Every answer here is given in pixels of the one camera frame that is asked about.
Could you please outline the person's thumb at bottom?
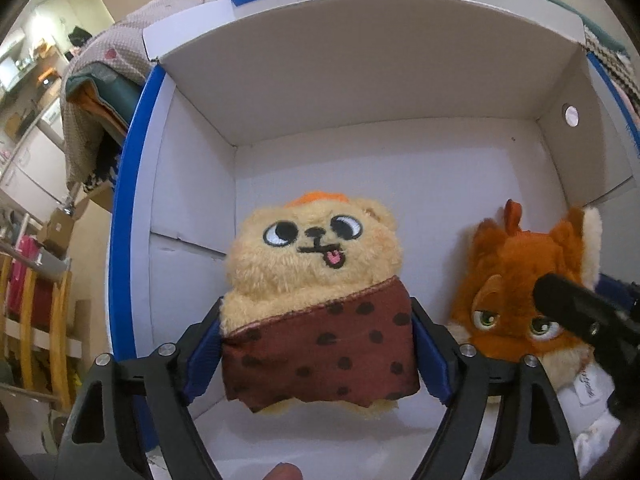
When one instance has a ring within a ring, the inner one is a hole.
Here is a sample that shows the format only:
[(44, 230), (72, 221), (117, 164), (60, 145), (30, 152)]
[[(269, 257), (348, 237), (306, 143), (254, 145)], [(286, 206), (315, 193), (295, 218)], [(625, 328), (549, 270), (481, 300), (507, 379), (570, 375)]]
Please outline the person's thumb at bottom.
[(303, 474), (293, 464), (280, 463), (265, 475), (264, 480), (303, 480)]

